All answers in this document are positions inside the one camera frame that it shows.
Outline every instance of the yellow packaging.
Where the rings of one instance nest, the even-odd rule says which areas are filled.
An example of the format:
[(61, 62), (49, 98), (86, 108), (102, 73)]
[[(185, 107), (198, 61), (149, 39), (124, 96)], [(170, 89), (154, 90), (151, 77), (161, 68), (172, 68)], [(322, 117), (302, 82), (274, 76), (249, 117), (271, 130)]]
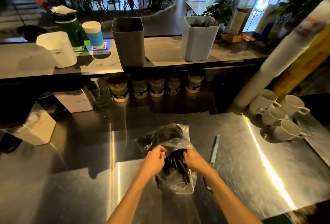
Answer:
[(287, 68), (273, 86), (278, 100), (283, 99), (330, 55), (330, 24), (309, 47)]

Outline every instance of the dark gray bin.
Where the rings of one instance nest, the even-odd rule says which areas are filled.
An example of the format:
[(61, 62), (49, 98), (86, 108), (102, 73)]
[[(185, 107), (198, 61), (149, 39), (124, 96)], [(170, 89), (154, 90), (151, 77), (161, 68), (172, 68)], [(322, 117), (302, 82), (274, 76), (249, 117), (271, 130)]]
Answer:
[(115, 18), (112, 33), (122, 67), (143, 67), (145, 52), (141, 18)]

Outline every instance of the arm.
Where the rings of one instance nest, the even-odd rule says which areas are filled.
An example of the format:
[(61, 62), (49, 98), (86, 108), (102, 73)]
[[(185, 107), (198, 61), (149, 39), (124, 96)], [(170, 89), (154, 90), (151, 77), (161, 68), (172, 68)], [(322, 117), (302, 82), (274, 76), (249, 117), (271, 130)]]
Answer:
[(205, 177), (229, 224), (261, 224), (199, 153), (188, 149), (187, 153), (184, 152), (184, 160), (189, 169)]
[(148, 152), (127, 192), (108, 219), (107, 224), (130, 224), (132, 222), (144, 187), (150, 178), (164, 166), (165, 152), (166, 149), (162, 146), (158, 146)]

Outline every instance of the qr code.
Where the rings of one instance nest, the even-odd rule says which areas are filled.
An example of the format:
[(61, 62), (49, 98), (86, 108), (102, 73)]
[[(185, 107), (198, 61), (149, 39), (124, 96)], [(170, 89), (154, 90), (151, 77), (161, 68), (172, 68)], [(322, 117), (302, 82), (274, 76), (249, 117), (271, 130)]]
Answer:
[(106, 49), (107, 48), (107, 43), (104, 42), (102, 46), (100, 47), (92, 47), (92, 50), (100, 50), (100, 49)]

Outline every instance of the hand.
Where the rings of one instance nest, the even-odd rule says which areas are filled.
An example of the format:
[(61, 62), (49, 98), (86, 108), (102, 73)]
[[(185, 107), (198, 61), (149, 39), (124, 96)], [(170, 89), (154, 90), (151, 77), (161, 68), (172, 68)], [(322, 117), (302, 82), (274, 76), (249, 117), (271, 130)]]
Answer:
[(199, 153), (192, 149), (188, 149), (184, 152), (184, 163), (187, 167), (197, 173), (205, 176), (205, 173), (211, 168), (211, 166), (201, 157)]
[(157, 146), (148, 152), (137, 173), (144, 183), (147, 183), (152, 176), (162, 170), (166, 151), (166, 148)]

